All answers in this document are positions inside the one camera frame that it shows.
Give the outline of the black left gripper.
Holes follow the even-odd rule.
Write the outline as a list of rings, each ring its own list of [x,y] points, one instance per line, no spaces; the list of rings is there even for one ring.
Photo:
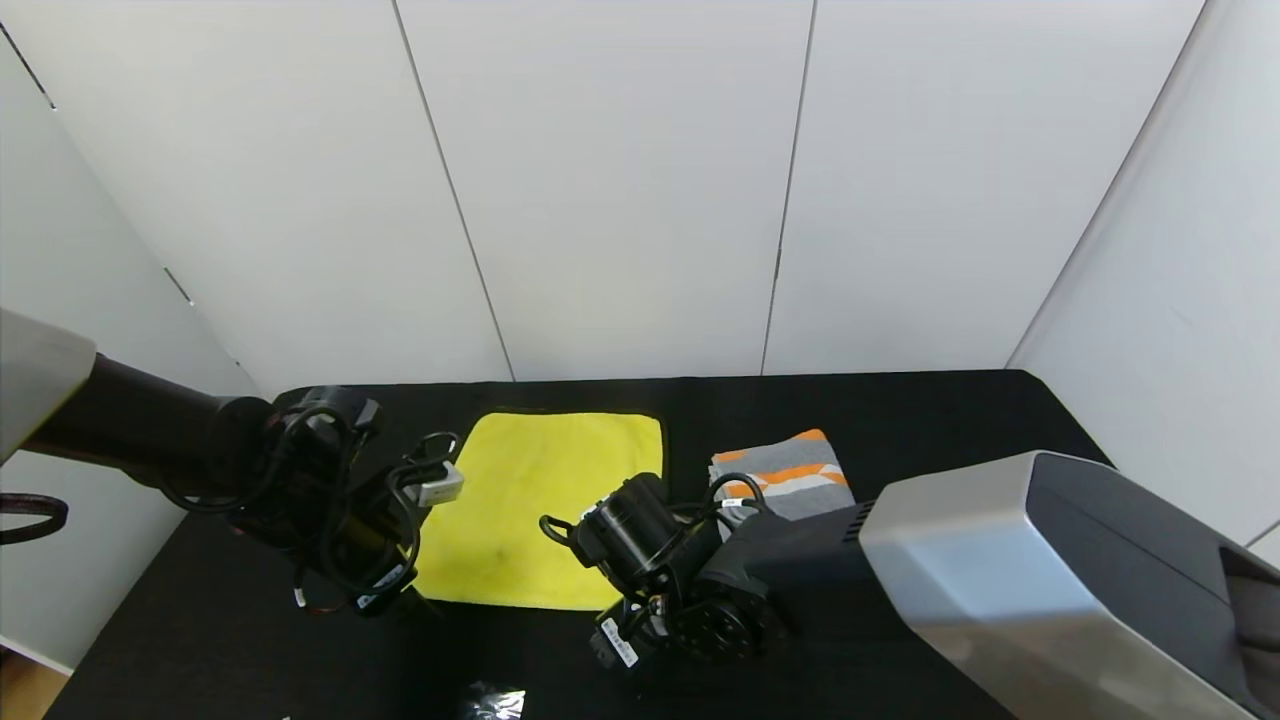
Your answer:
[[[384,612],[401,596],[403,620],[447,620],[438,603],[408,587],[417,559],[419,523],[411,512],[372,519],[351,514],[332,528],[332,582],[361,616]]]

